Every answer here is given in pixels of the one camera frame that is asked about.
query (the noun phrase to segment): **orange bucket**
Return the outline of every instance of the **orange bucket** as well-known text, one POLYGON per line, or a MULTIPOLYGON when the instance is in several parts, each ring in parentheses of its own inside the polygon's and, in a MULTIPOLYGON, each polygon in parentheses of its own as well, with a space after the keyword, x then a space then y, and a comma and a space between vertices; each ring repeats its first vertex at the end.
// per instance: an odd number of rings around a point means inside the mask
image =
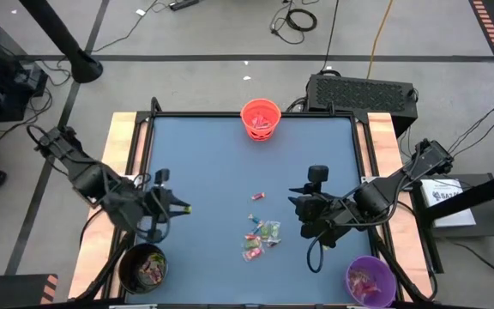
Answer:
POLYGON ((241 120, 250 138, 262 142, 274 134, 281 119, 280 108, 271 100, 254 99, 241 109, 241 120))

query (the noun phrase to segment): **blue tabletop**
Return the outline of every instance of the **blue tabletop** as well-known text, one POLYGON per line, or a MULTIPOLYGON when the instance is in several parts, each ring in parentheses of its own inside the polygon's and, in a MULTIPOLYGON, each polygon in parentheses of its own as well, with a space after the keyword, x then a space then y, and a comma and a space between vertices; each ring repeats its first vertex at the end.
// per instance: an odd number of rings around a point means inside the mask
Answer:
MULTIPOLYGON (((149 294, 128 294, 133 304, 332 304, 352 303, 345 290, 346 267, 370 255, 367 233, 351 231, 324 252, 313 274, 306 265, 311 239, 287 200, 288 188, 307 182, 308 167, 327 165, 323 190, 346 194, 359 185, 349 118, 283 118, 266 142, 253 142, 240 118, 171 118, 154 122, 149 172, 171 170, 169 187, 191 203, 192 214, 172 220, 158 246, 169 271, 149 294), (266 197, 250 197, 265 192, 266 197), (254 224, 249 214, 280 221, 282 242, 257 260, 245 262, 242 243, 254 224)), ((149 225, 149 219, 142 227, 149 225)), ((312 263, 318 262, 317 246, 312 263)))

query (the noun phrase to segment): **black bucket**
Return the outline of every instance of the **black bucket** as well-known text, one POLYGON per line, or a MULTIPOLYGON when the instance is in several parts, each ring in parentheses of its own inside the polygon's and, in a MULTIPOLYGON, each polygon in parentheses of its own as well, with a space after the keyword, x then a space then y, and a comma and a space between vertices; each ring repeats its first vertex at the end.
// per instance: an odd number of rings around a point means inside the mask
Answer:
POLYGON ((165 279, 167 259, 155 245, 135 245, 123 255, 117 273, 121 285, 129 293, 145 294, 157 288, 165 279))

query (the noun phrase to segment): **concrete floor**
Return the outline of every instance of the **concrete floor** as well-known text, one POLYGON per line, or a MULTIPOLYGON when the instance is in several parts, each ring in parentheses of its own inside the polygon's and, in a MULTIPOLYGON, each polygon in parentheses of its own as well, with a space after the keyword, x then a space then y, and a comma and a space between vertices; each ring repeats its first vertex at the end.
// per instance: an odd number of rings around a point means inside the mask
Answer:
MULTIPOLYGON (((81 46, 87 45, 100 5, 106 3, 51 1, 81 46)), ((98 37, 90 42, 94 49, 124 36, 138 18, 135 11, 150 3, 109 1, 98 37)), ((39 124, 45 128, 57 124, 66 113, 64 106, 73 106, 68 124, 78 132, 85 150, 99 158, 111 115, 147 110, 152 96, 158 97, 166 111, 237 111, 256 97, 270 98, 285 108, 303 95, 310 74, 321 69, 321 61, 299 61, 299 55, 325 53, 334 2, 321 1, 307 8, 316 15, 318 26, 301 45, 288 45, 269 33, 270 19, 281 5, 280 0, 206 0, 178 12, 148 12, 129 39, 95 54, 200 56, 175 62, 158 58, 104 62, 104 75, 96 82, 78 86, 70 81, 49 87, 53 107, 40 117, 39 124), (245 56, 235 61, 205 61, 203 57, 229 54, 245 56), (251 60, 249 55, 258 54, 267 54, 268 60, 251 60), (288 61, 271 60, 281 55, 291 56, 288 61)), ((369 55, 385 9, 382 0, 340 1, 330 53, 369 55)), ((17 1, 0 1, 0 25, 30 54, 59 54, 17 1)), ((296 39, 298 34, 284 29, 283 35, 296 39)), ((377 55, 487 57, 493 53, 467 0, 395 0, 377 55)), ((428 137, 449 146, 494 106, 494 63, 431 61, 404 57, 397 62, 376 62, 371 77, 412 82, 420 94, 412 143, 428 137)), ((360 78, 368 67, 365 61, 328 65, 343 76, 360 78)), ((49 73, 57 81, 63 79, 59 73, 49 73)), ((466 145, 491 124, 482 124, 466 145)), ((8 126, 0 124, 0 129, 8 126)), ((44 162, 33 146, 23 129, 0 142, 0 168, 9 174, 0 188, 0 275, 8 268, 42 171, 44 162)), ((460 155, 454 166, 454 173, 494 173, 494 131, 477 148, 460 155)), ((57 273, 57 300, 65 301, 86 216, 87 207, 67 180, 51 173, 16 272, 57 273)), ((466 242, 494 263, 494 238, 466 242)), ((438 275, 437 299, 450 305, 494 307, 494 272, 462 248, 440 244, 439 249, 446 273, 438 275)))

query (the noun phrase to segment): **purple bucket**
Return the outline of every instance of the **purple bucket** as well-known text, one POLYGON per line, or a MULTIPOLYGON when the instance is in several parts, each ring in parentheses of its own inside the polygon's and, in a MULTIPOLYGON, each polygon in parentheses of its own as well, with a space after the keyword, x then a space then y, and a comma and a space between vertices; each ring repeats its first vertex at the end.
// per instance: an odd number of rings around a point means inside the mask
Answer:
POLYGON ((386 263, 376 257, 362 256, 356 258, 346 271, 346 290, 360 305, 368 306, 369 308, 384 308, 390 306, 395 297, 396 282, 392 270, 386 263), (380 291, 376 291, 367 295, 364 301, 361 301, 353 294, 350 289, 348 277, 350 270, 364 270, 369 274, 377 284, 380 291))

